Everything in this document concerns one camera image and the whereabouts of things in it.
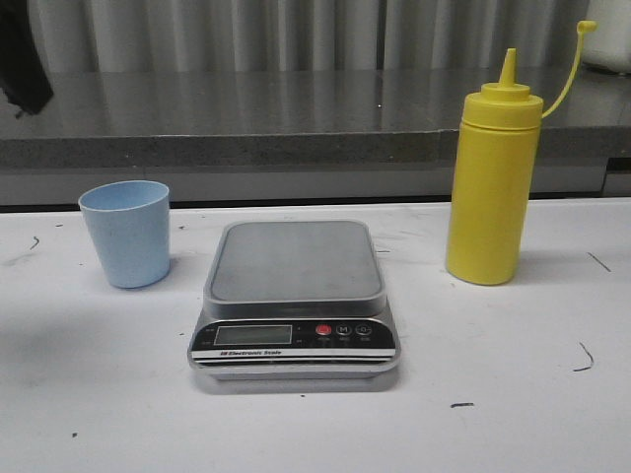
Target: scale control panel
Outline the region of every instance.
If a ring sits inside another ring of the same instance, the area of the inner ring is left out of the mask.
[[[372,318],[219,320],[203,326],[191,344],[200,367],[269,364],[386,363],[394,337]]]

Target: black fabric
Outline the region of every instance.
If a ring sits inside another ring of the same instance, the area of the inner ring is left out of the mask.
[[[0,0],[0,87],[10,103],[40,113],[52,98],[29,24],[27,0]]]

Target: red button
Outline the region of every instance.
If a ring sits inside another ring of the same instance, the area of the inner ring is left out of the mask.
[[[315,333],[318,335],[330,335],[331,334],[331,326],[326,325],[325,323],[321,323],[315,328]]]

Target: digital kitchen scale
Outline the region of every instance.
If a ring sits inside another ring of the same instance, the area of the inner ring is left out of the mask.
[[[188,349],[218,379],[371,377],[398,337],[368,228],[245,222],[224,230]]]

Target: gray granite counter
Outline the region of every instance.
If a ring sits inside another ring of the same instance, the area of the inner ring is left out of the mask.
[[[55,97],[41,115],[15,119],[15,109],[0,104],[0,169],[142,177],[414,171],[433,184],[403,185],[402,195],[449,194],[463,98],[497,74],[53,75]],[[519,81],[550,103],[566,75],[523,69]],[[630,131],[631,78],[582,70],[570,96],[543,122],[534,190],[596,191],[610,158],[631,157]]]

